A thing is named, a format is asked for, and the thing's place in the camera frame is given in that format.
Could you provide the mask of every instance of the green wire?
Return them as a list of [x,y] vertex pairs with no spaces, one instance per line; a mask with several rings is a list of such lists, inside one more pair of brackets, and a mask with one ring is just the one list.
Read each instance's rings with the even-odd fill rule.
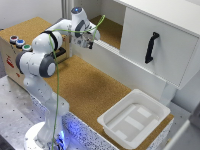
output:
[[[104,21],[104,19],[105,19],[105,15],[103,15],[103,16],[101,17],[101,19],[99,20],[99,22],[98,22],[98,24],[96,25],[96,27],[94,27],[94,28],[92,28],[92,29],[90,29],[90,30],[87,30],[87,31],[70,31],[70,30],[62,30],[62,29],[55,29],[55,30],[53,30],[53,31],[68,31],[68,32],[74,32],[74,33],[85,33],[85,32],[89,32],[89,31],[95,29],[95,32],[94,32],[94,35],[93,35],[93,42],[94,42],[94,38],[95,38],[95,35],[96,35],[96,32],[97,32],[97,29],[98,29],[98,27],[102,24],[102,22]],[[57,122],[57,116],[58,116],[59,69],[58,69],[58,63],[57,63],[56,53],[55,53],[54,48],[53,48],[53,43],[52,43],[50,34],[49,34],[49,41],[50,41],[51,47],[52,47],[52,49],[53,49],[53,55],[54,55],[54,58],[55,58],[56,70],[57,70],[57,106],[56,106],[56,116],[55,116],[54,130],[53,130],[53,139],[52,139],[52,150],[53,150],[54,135],[55,135],[55,131],[56,131],[56,122]]]

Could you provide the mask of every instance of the white cabinet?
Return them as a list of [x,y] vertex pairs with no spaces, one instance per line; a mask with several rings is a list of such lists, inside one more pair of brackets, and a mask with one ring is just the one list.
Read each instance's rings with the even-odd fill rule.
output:
[[[146,64],[145,57],[154,32],[159,37],[154,40],[153,60]],[[120,54],[178,87],[197,42],[196,36],[134,9],[126,9]]]

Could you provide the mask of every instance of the white plastic bin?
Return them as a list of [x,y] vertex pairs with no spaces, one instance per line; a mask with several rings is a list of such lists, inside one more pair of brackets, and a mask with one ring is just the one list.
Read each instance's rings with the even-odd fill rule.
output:
[[126,149],[136,149],[169,115],[170,109],[133,90],[98,118],[105,133]]

